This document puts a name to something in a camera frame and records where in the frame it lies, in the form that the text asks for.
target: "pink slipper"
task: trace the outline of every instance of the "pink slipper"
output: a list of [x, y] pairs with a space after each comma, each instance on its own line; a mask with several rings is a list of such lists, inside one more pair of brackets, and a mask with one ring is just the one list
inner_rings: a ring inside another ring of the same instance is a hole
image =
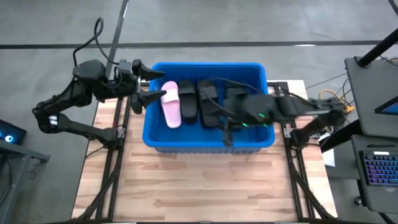
[[169, 128], [178, 128], [181, 125], [178, 86], [175, 82], [169, 81], [164, 83], [162, 90], [167, 90], [167, 93], [160, 98], [167, 126]]

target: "black slipper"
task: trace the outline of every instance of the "black slipper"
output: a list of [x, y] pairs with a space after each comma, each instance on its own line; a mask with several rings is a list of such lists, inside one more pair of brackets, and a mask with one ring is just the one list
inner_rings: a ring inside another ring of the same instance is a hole
[[[244, 95], [246, 95], [247, 92], [246, 90], [239, 85], [234, 85], [234, 84], [227, 84], [227, 87], [225, 89], [225, 98], [239, 98]], [[242, 130], [241, 128], [242, 124], [241, 123], [234, 123], [232, 121], [229, 122], [229, 129], [231, 131], [240, 131]]]
[[231, 98], [245, 94], [247, 94], [246, 90], [239, 85], [227, 85], [225, 89], [225, 98]]
[[218, 103], [217, 90], [211, 81], [198, 82], [200, 122], [204, 128], [216, 128], [220, 126], [219, 109], [209, 100], [211, 98]]
[[178, 84], [181, 116], [185, 123], [195, 124], [198, 118], [197, 92], [190, 80], [182, 80]]

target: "blue light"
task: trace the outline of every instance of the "blue light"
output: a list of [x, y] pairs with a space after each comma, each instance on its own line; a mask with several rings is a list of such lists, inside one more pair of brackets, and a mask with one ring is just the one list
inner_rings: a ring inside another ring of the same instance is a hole
[[6, 140], [6, 142], [12, 142], [12, 140], [14, 140], [14, 137], [12, 136], [6, 136], [6, 138], [4, 138]]

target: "gray floor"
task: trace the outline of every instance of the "gray floor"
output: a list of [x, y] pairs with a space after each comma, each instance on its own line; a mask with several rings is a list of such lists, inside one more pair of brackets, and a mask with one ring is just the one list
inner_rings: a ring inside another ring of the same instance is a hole
[[[83, 43], [93, 35], [98, 16], [105, 20], [99, 41], [110, 44], [122, 2], [0, 0], [0, 45]], [[135, 0], [129, 2], [119, 42], [381, 40], [397, 28], [397, 22], [388, 0]], [[344, 73], [344, 58], [363, 55], [371, 47], [118, 49], [115, 59], [141, 58], [148, 67], [164, 61], [259, 62], [269, 80], [301, 79], [310, 86]], [[398, 55], [397, 46], [384, 56], [393, 55]], [[92, 58], [105, 63], [96, 49], [78, 53], [79, 62]], [[63, 90], [72, 67], [72, 49], [0, 50], [0, 119], [28, 130], [25, 146], [51, 154], [34, 180], [26, 175], [13, 223], [70, 218], [88, 141], [72, 134], [41, 133], [31, 109]], [[345, 79], [310, 88], [308, 95], [318, 98], [323, 89], [337, 90]], [[95, 111], [96, 102], [66, 114], [92, 124]], [[341, 219], [381, 222], [377, 214], [352, 204], [358, 195], [355, 181], [330, 179], [330, 184]]]

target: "blue plastic bin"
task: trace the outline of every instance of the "blue plastic bin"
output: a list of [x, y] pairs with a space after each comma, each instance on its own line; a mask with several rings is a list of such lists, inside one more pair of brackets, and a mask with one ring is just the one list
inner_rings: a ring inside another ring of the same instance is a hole
[[[153, 69], [164, 71], [165, 76], [152, 80], [149, 90], [160, 90], [167, 81], [188, 79], [193, 82], [221, 77], [247, 83], [258, 90], [268, 93], [264, 67], [258, 63], [211, 63], [211, 62], [161, 62]], [[223, 104], [225, 82], [214, 81]], [[203, 129], [200, 117], [195, 124], [185, 124], [176, 129], [166, 125], [160, 100], [148, 106], [145, 115], [142, 138], [147, 146], [158, 152], [168, 153], [254, 153], [262, 147], [269, 147], [275, 141], [273, 126], [243, 128], [233, 134], [233, 147], [223, 144], [223, 132], [220, 129]]]

